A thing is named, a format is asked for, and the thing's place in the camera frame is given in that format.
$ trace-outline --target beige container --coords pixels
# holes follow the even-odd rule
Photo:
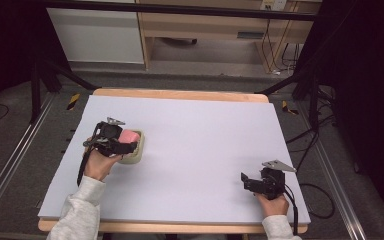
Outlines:
[[[139,143],[138,143],[138,146],[136,147],[134,152],[125,155],[123,157],[123,159],[118,161],[121,164],[136,164],[142,158],[142,151],[143,151],[143,144],[145,142],[145,135],[140,130],[131,130],[131,131],[139,134],[139,136],[140,136]]]

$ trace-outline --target pink object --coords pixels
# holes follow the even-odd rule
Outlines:
[[[139,139],[140,139],[139,134],[130,130],[123,130],[120,134],[120,137],[118,138],[118,141],[121,143],[131,143],[131,142],[138,142]]]

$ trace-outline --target white sleeve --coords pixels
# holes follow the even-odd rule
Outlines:
[[[263,220],[264,230],[269,240],[292,239],[300,240],[298,236],[292,234],[291,226],[285,215],[275,215],[266,217]]]
[[[96,239],[98,236],[99,203],[105,183],[83,176],[79,189],[64,203],[61,218],[48,234],[54,239]]]

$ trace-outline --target hand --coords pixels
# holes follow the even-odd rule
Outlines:
[[[123,155],[106,157],[94,149],[90,153],[84,175],[102,181],[110,173],[111,167],[122,158]]]
[[[260,202],[261,207],[263,208],[263,213],[266,217],[274,215],[286,215],[288,212],[289,202],[283,195],[280,195],[273,200],[268,200],[266,196],[259,193],[254,193],[254,196],[256,196]]]

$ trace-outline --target white cabinet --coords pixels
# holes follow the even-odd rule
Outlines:
[[[144,63],[136,13],[51,8],[48,13],[69,61]]]

